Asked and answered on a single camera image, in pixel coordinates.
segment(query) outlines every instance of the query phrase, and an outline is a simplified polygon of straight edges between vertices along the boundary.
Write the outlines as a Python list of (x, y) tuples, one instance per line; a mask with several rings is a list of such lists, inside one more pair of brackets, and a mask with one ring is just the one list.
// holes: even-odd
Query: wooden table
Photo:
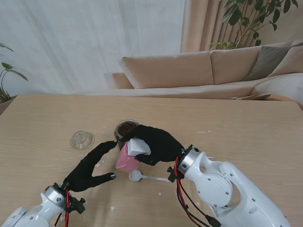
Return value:
[[(113, 140), (116, 124), (124, 119), (165, 129), (185, 146), (194, 144), (215, 160), (231, 161), (278, 205), (292, 227), (303, 225), (303, 113), (295, 103), (56, 95), (18, 96), (0, 116), (0, 223), (18, 207), (39, 204), (40, 192), (61, 183), (96, 145)], [(79, 130), (95, 135), (88, 150), (70, 146)], [(178, 204), (175, 184), (131, 182), (128, 174), (115, 170), (117, 155), (115, 148), (94, 172), (114, 171), (115, 180), (73, 193), (88, 203), (82, 215), (71, 213), (71, 227), (194, 226)], [(139, 169), (167, 177), (170, 165), (140, 164)], [(183, 184), (210, 214), (194, 184)]]

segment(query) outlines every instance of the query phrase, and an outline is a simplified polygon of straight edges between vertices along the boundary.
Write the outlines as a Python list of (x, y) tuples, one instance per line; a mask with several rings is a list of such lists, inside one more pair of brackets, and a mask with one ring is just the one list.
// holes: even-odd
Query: pink cup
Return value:
[(127, 143), (125, 143), (116, 162), (116, 169), (122, 169), (130, 173), (137, 168), (139, 163), (133, 156), (127, 154)]

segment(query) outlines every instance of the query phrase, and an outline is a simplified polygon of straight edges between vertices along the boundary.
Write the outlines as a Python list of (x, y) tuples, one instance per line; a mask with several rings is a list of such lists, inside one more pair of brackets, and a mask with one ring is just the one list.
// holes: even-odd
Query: sofa backrest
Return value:
[[(292, 42), (270, 44), (273, 47), (288, 47)], [(242, 81), (255, 65), (261, 46), (234, 50), (211, 51), (214, 84)]]
[(119, 63), (134, 88), (194, 87), (213, 84), (208, 51), (168, 56), (123, 57)]

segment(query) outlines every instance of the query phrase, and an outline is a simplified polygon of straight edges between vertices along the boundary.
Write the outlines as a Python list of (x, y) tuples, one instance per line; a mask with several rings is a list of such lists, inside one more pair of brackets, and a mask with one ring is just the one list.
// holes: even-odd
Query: white plastic spoon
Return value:
[(144, 176), (141, 174), (141, 172), (139, 170), (134, 170), (131, 173), (129, 173), (129, 179), (131, 181), (139, 181), (142, 178), (146, 178), (146, 179), (152, 179), (152, 180), (157, 180), (157, 181), (166, 181), (166, 182), (170, 182), (168, 179), (166, 178), (160, 178), (160, 177), (153, 177), (153, 176)]

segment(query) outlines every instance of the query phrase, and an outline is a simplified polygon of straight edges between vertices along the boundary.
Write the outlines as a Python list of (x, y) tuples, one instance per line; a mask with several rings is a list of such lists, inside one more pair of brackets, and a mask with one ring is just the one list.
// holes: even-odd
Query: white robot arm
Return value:
[[(15, 210), (1, 227), (50, 227), (50, 221), (56, 215), (66, 210), (66, 194), (56, 183), (41, 193), (42, 203), (29, 210), (22, 207)], [(82, 213), (85, 208), (84, 199), (78, 201), (71, 197), (71, 207), (69, 212), (73, 210)]]
[[(211, 161), (205, 152), (189, 147), (177, 167), (195, 183), (200, 199), (211, 207), (223, 227), (290, 227), (280, 209), (230, 162)], [(232, 183), (241, 200), (228, 206)]]

